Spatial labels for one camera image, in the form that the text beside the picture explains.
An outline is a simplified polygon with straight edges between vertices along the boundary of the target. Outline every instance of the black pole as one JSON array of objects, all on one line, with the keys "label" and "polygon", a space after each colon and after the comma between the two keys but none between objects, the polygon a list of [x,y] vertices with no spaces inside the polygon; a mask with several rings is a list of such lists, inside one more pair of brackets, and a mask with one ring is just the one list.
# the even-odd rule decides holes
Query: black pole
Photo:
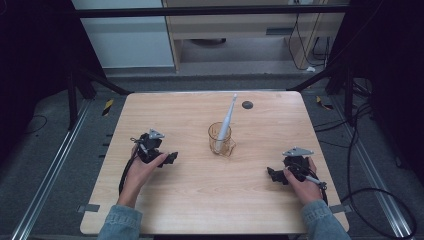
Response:
[{"label": "black pole", "polygon": [[365,6],[349,4],[331,5],[258,5],[258,6],[211,6],[211,7],[169,7],[130,9],[87,9],[58,11],[52,14],[79,18],[154,17],[189,15],[241,15],[241,14],[290,14],[290,13],[346,13],[364,9]]},{"label": "black pole", "polygon": [[334,74],[334,72],[336,72],[339,69],[340,66],[341,66],[341,64],[339,62],[330,64],[324,70],[322,70],[321,72],[312,76],[308,80],[300,83],[299,85],[297,85],[295,87],[287,88],[286,91],[301,92],[305,88],[307,88],[307,87],[311,86],[312,84],[320,81],[321,79],[332,76]]},{"label": "black pole", "polygon": [[73,76],[72,71],[66,76],[68,84],[68,101],[69,101],[69,127],[68,130],[71,130],[78,119],[78,107],[77,107],[77,97],[76,97],[76,81]]},{"label": "black pole", "polygon": [[112,91],[114,91],[114,92],[116,92],[116,93],[118,93],[118,94],[120,94],[120,95],[129,95],[129,94],[133,93],[133,92],[131,92],[131,91],[127,91],[127,90],[125,90],[125,89],[123,89],[123,88],[120,88],[120,87],[116,86],[115,84],[113,84],[113,83],[109,82],[107,79],[104,79],[104,78],[102,78],[102,77],[100,77],[100,76],[98,76],[98,75],[96,75],[96,74],[94,74],[94,73],[90,72],[90,71],[89,71],[89,70],[87,70],[87,69],[80,68],[80,69],[79,69],[79,72],[80,72],[82,75],[85,75],[85,76],[87,76],[88,78],[91,78],[92,80],[94,80],[94,81],[96,81],[96,82],[98,82],[98,83],[102,84],[103,86],[105,86],[105,87],[107,87],[107,88],[111,89]]}]

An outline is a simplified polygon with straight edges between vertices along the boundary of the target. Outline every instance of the wooden table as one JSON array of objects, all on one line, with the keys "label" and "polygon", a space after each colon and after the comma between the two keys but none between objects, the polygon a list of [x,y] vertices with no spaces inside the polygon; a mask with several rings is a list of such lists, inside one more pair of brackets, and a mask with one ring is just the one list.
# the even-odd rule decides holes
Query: wooden table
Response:
[{"label": "wooden table", "polygon": [[[208,128],[223,120],[234,92],[135,93],[128,96],[81,224],[97,234],[118,199],[122,171],[133,142],[153,128],[162,152],[178,151],[173,165],[155,170],[136,208],[143,234],[304,233],[300,204],[291,186],[272,182],[266,168],[281,170],[282,153],[313,150],[317,175],[328,184],[330,205],[340,204],[302,96],[297,92],[237,92],[231,128],[237,146],[230,157],[209,149]],[[250,101],[252,109],[242,103]],[[348,229],[344,213],[336,217]]]}]

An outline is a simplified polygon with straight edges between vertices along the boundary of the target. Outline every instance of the person's right hand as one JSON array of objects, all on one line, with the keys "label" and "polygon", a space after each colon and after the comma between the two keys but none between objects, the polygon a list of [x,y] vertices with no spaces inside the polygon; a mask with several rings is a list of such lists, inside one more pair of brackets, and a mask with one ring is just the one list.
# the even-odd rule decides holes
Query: person's right hand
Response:
[{"label": "person's right hand", "polygon": [[137,145],[132,149],[131,156],[134,156],[134,161],[128,170],[125,179],[124,187],[118,198],[118,205],[124,205],[134,208],[137,201],[137,196],[140,193],[141,187],[147,182],[147,179],[152,172],[165,161],[168,157],[167,153],[162,153],[149,163],[144,163],[141,158],[136,154]]},{"label": "person's right hand", "polygon": [[[309,161],[310,169],[314,173],[316,173],[317,167],[315,166],[314,161],[312,160],[311,157],[307,157],[307,158]],[[283,171],[284,171],[284,175],[286,176],[290,185],[293,187],[297,197],[300,199],[303,205],[322,199],[321,190],[319,189],[317,184],[308,180],[300,182],[299,180],[296,179],[293,173],[290,172],[288,169],[284,169]]]}]

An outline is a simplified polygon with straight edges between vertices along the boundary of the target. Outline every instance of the wire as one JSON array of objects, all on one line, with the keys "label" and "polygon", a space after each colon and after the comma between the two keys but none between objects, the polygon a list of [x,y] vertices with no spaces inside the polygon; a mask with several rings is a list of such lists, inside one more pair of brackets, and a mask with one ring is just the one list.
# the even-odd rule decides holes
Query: wire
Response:
[{"label": "wire", "polygon": [[315,40],[314,47],[312,48],[312,56],[314,56],[316,60],[327,61],[330,52],[330,37],[327,37],[324,53],[315,53],[315,49],[319,40],[320,37],[317,37],[317,39]]},{"label": "wire", "polygon": [[119,195],[121,195],[122,190],[124,189],[125,179],[127,178],[128,170],[130,170],[130,167],[132,163],[134,162],[134,159],[137,158],[137,149],[133,152],[131,158],[128,160],[127,165],[124,168],[124,171],[122,172],[121,181],[119,182]]},{"label": "wire", "polygon": [[327,37],[327,46],[325,47],[324,67],[327,67],[328,58],[330,57],[330,37]]},{"label": "wire", "polygon": [[25,132],[24,134],[31,134],[31,133],[38,132],[38,131],[40,131],[42,128],[44,128],[44,126],[46,126],[46,124],[47,124],[47,117],[45,117],[45,116],[43,116],[43,115],[34,115],[32,118],[34,119],[34,118],[37,118],[37,117],[39,117],[39,118],[44,118],[44,123],[41,125],[41,127],[37,128],[37,129],[35,129],[35,130],[32,130],[32,131],[29,131],[29,132]]},{"label": "wire", "polygon": [[300,68],[299,66],[297,66],[296,61],[294,60],[293,52],[291,51],[291,38],[292,38],[293,33],[294,33],[295,29],[296,29],[296,30],[297,30],[297,35],[298,35],[298,37],[299,37],[300,45],[302,46],[302,50],[303,50],[303,57],[305,58],[305,60],[306,60],[306,61],[307,61],[307,62],[311,65],[311,67],[323,66],[323,65],[324,65],[324,63],[322,63],[322,64],[315,64],[315,63],[311,63],[311,62],[309,61],[308,57],[306,56],[306,49],[305,49],[305,46],[304,46],[304,44],[303,44],[302,38],[301,38],[301,36],[300,36],[300,32],[299,32],[299,24],[298,24],[298,23],[299,23],[299,13],[297,13],[297,14],[296,14],[296,21],[295,21],[294,26],[293,26],[293,31],[291,32],[290,37],[289,37],[289,52],[290,52],[290,55],[291,55],[291,57],[292,57],[292,59],[293,59],[294,65],[296,66],[296,68],[297,68],[298,70],[306,70],[306,68]]},{"label": "wire", "polygon": [[328,144],[328,145],[331,145],[331,146],[335,146],[335,147],[349,148],[349,146],[337,145],[337,144],[326,142],[326,141],[322,141],[322,140],[318,140],[318,142],[325,143],[325,144]]},{"label": "wire", "polygon": [[357,121],[359,118],[361,118],[362,116],[364,116],[364,115],[366,115],[366,114],[368,114],[368,113],[370,113],[371,111],[369,111],[369,112],[365,112],[365,113],[361,113],[362,111],[364,111],[365,109],[363,109],[363,110],[361,110],[361,111],[358,111],[357,113],[358,113],[358,116],[357,117],[355,117],[355,115],[354,116],[352,116],[351,118],[349,118],[349,119],[345,119],[345,120],[336,120],[336,121],[332,121],[332,122],[328,122],[328,123],[322,123],[322,124],[318,124],[318,125],[315,125],[315,126],[313,126],[314,128],[316,128],[316,127],[320,127],[320,126],[325,126],[325,125],[328,125],[328,124],[331,124],[331,123],[335,123],[335,122],[340,122],[340,121],[342,121],[342,122],[340,122],[340,123],[338,123],[338,124],[336,124],[336,125],[334,125],[334,126],[331,126],[331,127],[328,127],[328,128],[324,128],[324,129],[318,129],[318,130],[315,130],[315,132],[316,133],[318,133],[318,132],[324,132],[324,131],[329,131],[329,130],[333,130],[333,129],[335,129],[335,128],[337,128],[337,127],[340,127],[340,126],[342,126],[343,124],[345,124],[345,123],[347,123],[347,122],[349,122],[349,121],[351,121],[351,120],[354,120],[354,121]]},{"label": "wire", "polygon": [[[358,108],[358,111],[357,111],[357,113],[355,114],[355,116],[356,117],[358,117],[359,116],[359,113],[360,113],[360,111],[362,111],[361,110],[361,107],[363,107],[364,105],[368,105],[367,107],[369,107],[369,103],[365,103],[365,104],[363,104],[363,105],[361,105],[359,108]],[[356,119],[353,123],[354,123],[354,125],[353,125],[353,127],[354,127],[354,132],[353,132],[353,136],[352,136],[352,140],[351,140],[351,142],[350,142],[350,144],[349,144],[349,150],[348,150],[348,157],[347,157],[347,188],[348,188],[348,195],[347,196],[345,196],[344,198],[342,198],[341,199],[341,202],[344,202],[344,201],[346,201],[347,199],[349,199],[350,200],[350,202],[351,202],[351,206],[352,206],[352,208],[354,209],[354,211],[356,212],[356,214],[359,216],[359,218],[361,218],[361,220],[362,221],[364,221],[371,229],[373,229],[374,231],[376,231],[377,233],[379,233],[379,234],[381,234],[382,236],[385,236],[385,237],[387,237],[387,238],[391,238],[391,239],[410,239],[411,237],[413,237],[414,235],[415,235],[415,233],[416,233],[416,231],[417,231],[417,222],[416,222],[416,220],[415,220],[415,217],[414,217],[414,215],[411,213],[411,211],[409,210],[409,208],[406,206],[406,204],[405,203],[403,203],[402,202],[402,200],[401,199],[399,199],[398,197],[396,197],[395,195],[393,195],[393,194],[391,194],[391,193],[389,193],[389,192],[387,192],[387,191],[385,191],[385,190],[382,190],[382,189],[378,189],[378,188],[362,188],[362,189],[359,189],[359,190],[356,190],[356,191],[354,191],[354,192],[352,192],[352,186],[351,186],[351,181],[350,181],[350,165],[351,165],[351,154],[352,154],[352,148],[353,148],[353,145],[355,144],[355,137],[356,137],[356,135],[357,135],[357,133],[358,133],[358,121],[357,121],[358,119]],[[369,221],[367,221],[366,219],[365,219],[365,217],[359,212],[359,210],[358,210],[358,208],[356,207],[356,204],[355,204],[355,201],[354,201],[354,199],[353,199],[353,196],[354,195],[356,195],[356,194],[358,194],[358,193],[361,193],[361,192],[365,192],[365,191],[377,191],[377,192],[381,192],[381,193],[385,193],[385,194],[388,194],[388,195],[390,195],[390,196],[392,196],[395,200],[396,200],[396,202],[398,202],[398,203],[400,203],[401,205],[402,205],[402,207],[406,210],[406,212],[408,213],[408,215],[410,216],[410,219],[411,219],[411,221],[412,221],[412,225],[413,225],[413,228],[412,228],[412,231],[411,231],[411,234],[409,234],[408,236],[405,236],[405,237],[397,237],[397,236],[393,236],[393,235],[390,235],[390,234],[387,234],[387,233],[385,233],[385,232],[383,232],[383,231],[381,231],[381,230],[379,230],[377,227],[375,227],[374,225],[372,225]]]}]

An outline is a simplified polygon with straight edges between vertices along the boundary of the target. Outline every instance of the denim sleeve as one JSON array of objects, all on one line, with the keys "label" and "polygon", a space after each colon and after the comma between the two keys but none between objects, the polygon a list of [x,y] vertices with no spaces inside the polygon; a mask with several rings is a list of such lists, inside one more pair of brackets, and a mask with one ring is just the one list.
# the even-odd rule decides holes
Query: denim sleeve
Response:
[{"label": "denim sleeve", "polygon": [[139,239],[141,216],[132,208],[112,206],[97,239]]},{"label": "denim sleeve", "polygon": [[323,200],[305,205],[302,209],[302,217],[308,229],[309,239],[350,239]]}]

